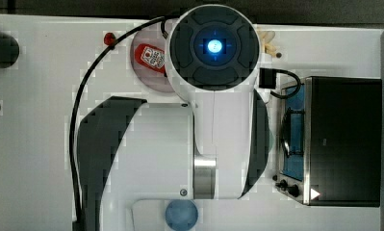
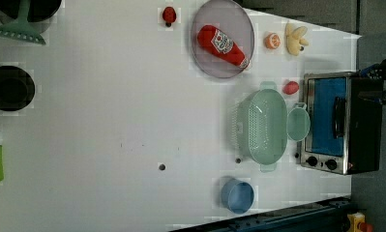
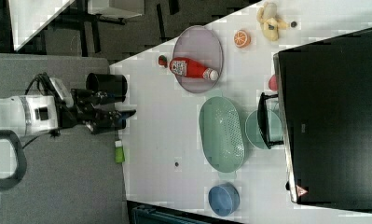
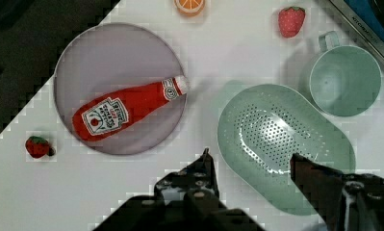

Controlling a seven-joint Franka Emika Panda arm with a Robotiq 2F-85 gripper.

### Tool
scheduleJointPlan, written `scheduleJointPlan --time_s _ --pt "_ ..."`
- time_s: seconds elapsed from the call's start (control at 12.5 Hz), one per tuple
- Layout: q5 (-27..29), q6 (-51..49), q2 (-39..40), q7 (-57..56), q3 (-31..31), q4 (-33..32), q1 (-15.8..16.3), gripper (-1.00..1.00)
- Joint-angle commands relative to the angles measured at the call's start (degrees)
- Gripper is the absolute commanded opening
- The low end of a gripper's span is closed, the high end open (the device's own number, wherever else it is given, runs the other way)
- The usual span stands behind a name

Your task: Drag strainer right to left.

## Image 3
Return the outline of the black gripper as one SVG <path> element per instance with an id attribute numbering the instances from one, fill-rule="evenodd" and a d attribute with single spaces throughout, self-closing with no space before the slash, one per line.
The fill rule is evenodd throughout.
<path id="1" fill-rule="evenodd" d="M 70 129 L 84 124 L 91 134 L 105 133 L 114 129 L 114 118 L 128 119 L 136 114 L 136 110 L 103 110 L 98 105 L 124 102 L 125 96 L 115 96 L 106 91 L 71 89 L 74 100 L 72 107 L 67 107 L 58 95 L 59 130 Z"/>

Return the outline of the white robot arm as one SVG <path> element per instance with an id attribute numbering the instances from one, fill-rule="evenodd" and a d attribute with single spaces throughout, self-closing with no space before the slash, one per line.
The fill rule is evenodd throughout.
<path id="1" fill-rule="evenodd" d="M 71 99 L 72 105 L 54 94 L 0 98 L 0 131 L 11 130 L 23 138 L 43 133 L 58 135 L 60 130 L 85 125 L 92 134 L 99 134 L 125 128 L 126 120 L 136 114 L 134 109 L 103 109 L 104 105 L 125 100 L 106 91 L 72 89 Z"/>

